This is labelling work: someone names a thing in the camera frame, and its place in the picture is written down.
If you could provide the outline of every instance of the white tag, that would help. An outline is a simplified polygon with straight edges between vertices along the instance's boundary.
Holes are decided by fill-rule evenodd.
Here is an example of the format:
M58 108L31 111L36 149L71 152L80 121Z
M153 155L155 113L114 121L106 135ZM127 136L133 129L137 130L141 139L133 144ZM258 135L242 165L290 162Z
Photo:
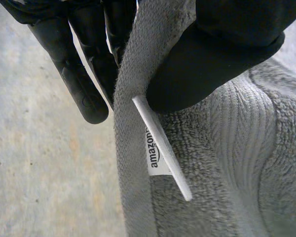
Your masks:
M160 153L157 144L155 144L152 134L148 128L145 128L145 143L147 154L147 165L150 176L154 175L172 175L171 171Z
M161 160L161 155L162 155L162 160L165 161L166 165L168 166L168 169L171 171L171 174L174 178L174 180L176 181L179 189L181 190L181 193L183 194L184 198L186 201L191 201L193 196L192 196L192 192L191 189L189 188L186 178L183 175L183 172L180 168L179 162L176 158L176 155L174 154L174 151L171 147L171 144L166 136L166 134L164 133L164 130L161 126L161 123L156 115L156 113L154 111L152 111L152 109L149 107L148 101L146 99L146 97L144 96L135 96L133 99L133 102L140 114L140 116L142 117L145 125L147 126L148 130L150 131L151 135L152 135L152 140L147 139L147 143L156 143L156 145L158 146L158 153L160 153L160 159L155 159L155 157L153 157L152 159L152 163L153 166L151 166L151 161L150 161L150 157L149 157L149 169L151 168L158 168L156 166L159 166L159 162Z

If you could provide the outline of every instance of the gray towel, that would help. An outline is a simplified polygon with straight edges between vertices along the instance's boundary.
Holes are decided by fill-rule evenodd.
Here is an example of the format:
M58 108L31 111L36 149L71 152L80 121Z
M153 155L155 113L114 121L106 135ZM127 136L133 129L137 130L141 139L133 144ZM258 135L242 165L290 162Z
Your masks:
M119 73L115 136L129 236L296 236L296 76L270 59L197 105L159 116L193 200L149 176L132 103L195 19L193 0L143 1Z

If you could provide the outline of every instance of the concrete floor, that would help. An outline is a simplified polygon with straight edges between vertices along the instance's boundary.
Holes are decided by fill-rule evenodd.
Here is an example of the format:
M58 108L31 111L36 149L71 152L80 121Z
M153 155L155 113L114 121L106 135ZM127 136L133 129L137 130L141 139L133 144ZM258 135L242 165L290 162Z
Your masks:
M296 22L286 33L275 57L296 72ZM85 122L47 53L0 5L0 237L124 235L112 112Z

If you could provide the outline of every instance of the black glove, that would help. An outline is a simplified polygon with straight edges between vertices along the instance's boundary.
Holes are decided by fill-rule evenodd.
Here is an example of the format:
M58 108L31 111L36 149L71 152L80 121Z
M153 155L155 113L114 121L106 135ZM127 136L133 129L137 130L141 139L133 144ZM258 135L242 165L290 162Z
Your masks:
M0 0L20 23L28 24L50 55L81 114L89 123L103 122L108 107L76 51L69 22L102 92L113 108L118 66L136 14L135 0ZM106 23L111 44L106 42Z
M196 16L150 81L156 112L188 108L275 54L296 0L197 0Z

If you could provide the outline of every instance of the black rubber finger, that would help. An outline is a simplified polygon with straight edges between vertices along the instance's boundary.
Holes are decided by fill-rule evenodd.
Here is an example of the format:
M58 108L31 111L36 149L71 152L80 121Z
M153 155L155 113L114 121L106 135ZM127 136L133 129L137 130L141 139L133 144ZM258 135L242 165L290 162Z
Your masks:
M29 28L50 55L85 120L103 122L108 107L82 65L67 18L42 20Z
M106 41L103 6L91 1L89 5L70 12L69 21L78 36L87 62L113 109L118 68Z
M219 86L271 57L283 42L282 33L267 47L240 47L200 31L193 23L150 81L148 103L158 113L193 106Z
M111 50L119 66L132 31L137 11L136 0L104 0L103 6Z

